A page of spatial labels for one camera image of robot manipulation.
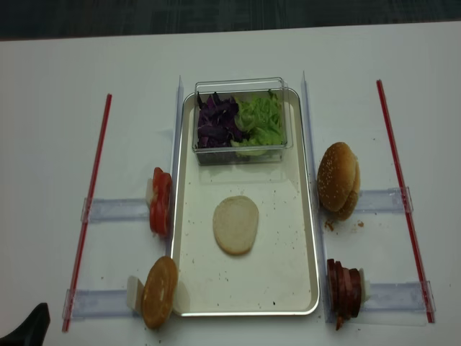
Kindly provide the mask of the green lettuce pile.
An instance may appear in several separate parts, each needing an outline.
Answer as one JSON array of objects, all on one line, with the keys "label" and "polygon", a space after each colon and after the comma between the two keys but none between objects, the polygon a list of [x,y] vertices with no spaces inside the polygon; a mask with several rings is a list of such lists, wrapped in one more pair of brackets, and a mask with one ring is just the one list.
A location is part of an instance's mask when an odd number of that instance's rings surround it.
[{"label": "green lettuce pile", "polygon": [[274,92],[268,90],[266,97],[236,101],[239,106],[236,125],[244,137],[240,143],[232,141],[232,147],[279,146],[285,142],[282,105]]}]

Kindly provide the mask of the rear tomato slice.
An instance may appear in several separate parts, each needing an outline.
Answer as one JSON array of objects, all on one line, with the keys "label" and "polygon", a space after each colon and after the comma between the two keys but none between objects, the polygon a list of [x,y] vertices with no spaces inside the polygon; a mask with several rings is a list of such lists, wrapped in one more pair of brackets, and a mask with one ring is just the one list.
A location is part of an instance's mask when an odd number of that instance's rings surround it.
[{"label": "rear tomato slice", "polygon": [[158,194],[162,194],[165,186],[165,179],[166,175],[165,172],[160,168],[156,167],[153,172],[153,194],[154,196],[158,196]]}]

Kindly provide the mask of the tomato slice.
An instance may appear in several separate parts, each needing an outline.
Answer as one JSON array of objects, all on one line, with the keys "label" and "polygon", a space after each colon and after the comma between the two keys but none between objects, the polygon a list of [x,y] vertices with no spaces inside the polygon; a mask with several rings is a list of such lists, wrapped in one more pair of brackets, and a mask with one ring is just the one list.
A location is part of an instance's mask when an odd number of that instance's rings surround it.
[{"label": "tomato slice", "polygon": [[169,205],[172,178],[165,172],[165,186],[162,194],[155,196],[151,206],[149,222],[151,231],[160,237],[166,237],[169,234]]},{"label": "tomato slice", "polygon": [[160,168],[156,167],[153,172],[153,194],[154,196],[158,196],[158,194],[162,194],[165,186],[165,179],[166,175],[165,172]]}]

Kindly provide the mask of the white meat holder block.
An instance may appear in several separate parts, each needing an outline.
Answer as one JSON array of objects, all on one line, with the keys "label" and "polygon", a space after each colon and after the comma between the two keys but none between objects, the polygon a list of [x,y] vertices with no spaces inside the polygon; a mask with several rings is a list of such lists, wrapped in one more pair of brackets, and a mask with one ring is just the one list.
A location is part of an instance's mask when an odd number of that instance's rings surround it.
[{"label": "white meat holder block", "polygon": [[363,305],[371,297],[370,282],[365,278],[364,270],[359,269],[361,285],[361,304]]}]

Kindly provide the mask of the purple cabbage shreds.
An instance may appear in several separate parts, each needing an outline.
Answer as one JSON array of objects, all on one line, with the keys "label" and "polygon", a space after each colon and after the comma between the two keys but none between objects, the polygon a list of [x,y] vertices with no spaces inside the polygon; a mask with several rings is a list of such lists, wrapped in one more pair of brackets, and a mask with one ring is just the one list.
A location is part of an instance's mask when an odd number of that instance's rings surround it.
[{"label": "purple cabbage shreds", "polygon": [[234,97],[221,99],[214,92],[203,102],[198,94],[197,104],[197,148],[231,147],[232,141],[242,142],[243,132],[236,125],[239,106]]}]

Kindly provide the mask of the clear plastic salad container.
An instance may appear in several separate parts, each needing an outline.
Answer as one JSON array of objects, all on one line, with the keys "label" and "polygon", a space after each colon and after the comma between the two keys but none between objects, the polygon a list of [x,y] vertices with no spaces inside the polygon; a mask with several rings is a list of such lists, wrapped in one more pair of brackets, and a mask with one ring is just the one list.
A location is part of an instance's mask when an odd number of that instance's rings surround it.
[{"label": "clear plastic salad container", "polygon": [[280,161],[292,147],[289,101],[280,77],[196,83],[192,150],[199,164]]}]

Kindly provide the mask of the silver metal tray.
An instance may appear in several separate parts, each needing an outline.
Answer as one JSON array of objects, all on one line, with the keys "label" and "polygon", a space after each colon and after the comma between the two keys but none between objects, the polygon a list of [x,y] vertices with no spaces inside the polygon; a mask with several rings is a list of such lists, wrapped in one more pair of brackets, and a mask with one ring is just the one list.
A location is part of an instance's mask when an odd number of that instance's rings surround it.
[{"label": "silver metal tray", "polygon": [[[169,249],[179,269],[178,315],[307,315],[318,305],[314,212],[300,98],[293,89],[285,107],[293,144],[280,161],[202,166],[192,150],[194,98],[184,100]],[[238,256],[225,253],[212,231],[216,206],[234,195],[259,209],[255,243]]]}]

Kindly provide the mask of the rear sesame bun top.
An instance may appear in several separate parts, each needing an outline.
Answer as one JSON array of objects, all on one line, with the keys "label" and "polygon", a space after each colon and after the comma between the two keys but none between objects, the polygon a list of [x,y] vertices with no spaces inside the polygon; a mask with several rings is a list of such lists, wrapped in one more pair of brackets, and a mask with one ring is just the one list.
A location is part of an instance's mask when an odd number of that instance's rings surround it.
[{"label": "rear sesame bun top", "polygon": [[354,184],[352,187],[352,191],[349,193],[349,196],[346,199],[344,205],[336,212],[333,213],[333,216],[336,220],[345,221],[348,219],[352,213],[354,212],[358,199],[359,199],[359,191],[360,191],[360,169],[359,169],[359,162],[356,161],[356,175],[354,178]]}]

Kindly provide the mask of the left red strip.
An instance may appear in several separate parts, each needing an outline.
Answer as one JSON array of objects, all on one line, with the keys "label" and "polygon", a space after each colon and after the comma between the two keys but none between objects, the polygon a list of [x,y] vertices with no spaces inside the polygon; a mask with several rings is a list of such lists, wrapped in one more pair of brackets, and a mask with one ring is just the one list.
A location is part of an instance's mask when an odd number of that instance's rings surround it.
[{"label": "left red strip", "polygon": [[99,164],[102,155],[102,149],[104,145],[104,137],[107,130],[107,124],[109,120],[109,112],[112,104],[112,95],[108,94],[104,106],[104,114],[102,118],[102,124],[99,132],[99,139],[97,143],[97,149],[94,156],[94,163],[91,172],[91,179],[89,183],[89,189],[87,192],[86,199],[84,200],[83,212],[81,217],[81,230],[79,234],[79,242],[76,251],[76,258],[73,266],[73,273],[71,278],[71,284],[69,288],[69,293],[66,298],[64,317],[63,317],[63,326],[62,333],[67,333],[71,323],[71,313],[73,311],[73,300],[77,289],[77,283],[79,279],[79,271],[81,266],[81,259],[84,250],[84,244],[86,240],[86,232],[88,227],[88,214],[91,209],[92,200],[94,197],[94,191],[97,183],[97,175],[99,170]]}]

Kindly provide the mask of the white bun holder block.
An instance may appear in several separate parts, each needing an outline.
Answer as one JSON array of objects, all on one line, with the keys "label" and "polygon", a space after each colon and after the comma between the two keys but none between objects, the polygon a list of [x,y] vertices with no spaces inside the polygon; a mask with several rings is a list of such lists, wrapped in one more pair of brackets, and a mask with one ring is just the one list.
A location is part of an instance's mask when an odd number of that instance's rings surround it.
[{"label": "white bun holder block", "polygon": [[144,285],[136,276],[131,275],[127,279],[126,304],[129,309],[138,315],[142,314],[143,289]]}]

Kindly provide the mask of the black object at corner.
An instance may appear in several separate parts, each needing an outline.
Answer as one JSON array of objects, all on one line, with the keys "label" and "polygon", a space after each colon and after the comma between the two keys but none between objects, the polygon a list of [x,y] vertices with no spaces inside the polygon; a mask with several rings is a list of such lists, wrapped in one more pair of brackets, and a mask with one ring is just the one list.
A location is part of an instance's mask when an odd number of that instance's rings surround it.
[{"label": "black object at corner", "polygon": [[42,346],[49,325],[48,305],[39,303],[13,332],[1,338],[0,344],[1,346]]}]

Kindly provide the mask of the left long clear rail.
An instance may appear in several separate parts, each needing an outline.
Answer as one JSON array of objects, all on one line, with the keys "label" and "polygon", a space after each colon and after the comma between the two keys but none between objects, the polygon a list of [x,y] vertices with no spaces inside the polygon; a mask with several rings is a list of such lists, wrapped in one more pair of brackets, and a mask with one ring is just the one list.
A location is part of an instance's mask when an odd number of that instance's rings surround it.
[{"label": "left long clear rail", "polygon": [[179,85],[176,91],[176,117],[174,121],[174,132],[173,132],[173,146],[172,146],[172,156],[171,156],[171,178],[172,178],[172,185],[171,185],[171,193],[170,193],[170,231],[169,237],[166,246],[166,253],[173,257],[173,249],[174,249],[174,227],[175,227],[175,209],[176,209],[176,193],[177,193],[177,180],[178,180],[178,173],[179,173],[179,154],[181,148],[181,141],[182,141],[182,105],[184,101],[184,87],[182,83],[182,77],[179,77]]}]

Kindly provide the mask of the upper right clear rail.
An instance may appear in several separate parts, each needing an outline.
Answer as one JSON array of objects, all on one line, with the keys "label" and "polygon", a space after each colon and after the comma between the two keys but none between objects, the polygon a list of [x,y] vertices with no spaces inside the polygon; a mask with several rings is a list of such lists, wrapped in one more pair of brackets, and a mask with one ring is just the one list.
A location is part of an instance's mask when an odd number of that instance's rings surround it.
[{"label": "upper right clear rail", "polygon": [[361,190],[356,213],[412,213],[413,203],[408,187],[385,190]]}]

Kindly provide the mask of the lower left clear rail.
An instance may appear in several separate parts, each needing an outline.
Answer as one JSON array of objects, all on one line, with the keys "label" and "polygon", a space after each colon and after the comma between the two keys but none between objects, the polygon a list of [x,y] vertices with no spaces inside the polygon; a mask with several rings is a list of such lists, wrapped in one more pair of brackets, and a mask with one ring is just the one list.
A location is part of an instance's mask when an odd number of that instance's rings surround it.
[{"label": "lower left clear rail", "polygon": [[67,290],[63,320],[140,317],[127,305],[126,290]]}]

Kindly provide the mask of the lower right clear rail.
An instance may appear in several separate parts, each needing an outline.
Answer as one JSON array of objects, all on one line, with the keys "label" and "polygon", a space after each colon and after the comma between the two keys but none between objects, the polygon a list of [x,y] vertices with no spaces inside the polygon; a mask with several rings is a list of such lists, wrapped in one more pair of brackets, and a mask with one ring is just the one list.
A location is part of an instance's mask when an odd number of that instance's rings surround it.
[{"label": "lower right clear rail", "polygon": [[435,322],[436,306],[429,281],[366,283],[368,299],[357,317],[344,324],[424,326]]}]

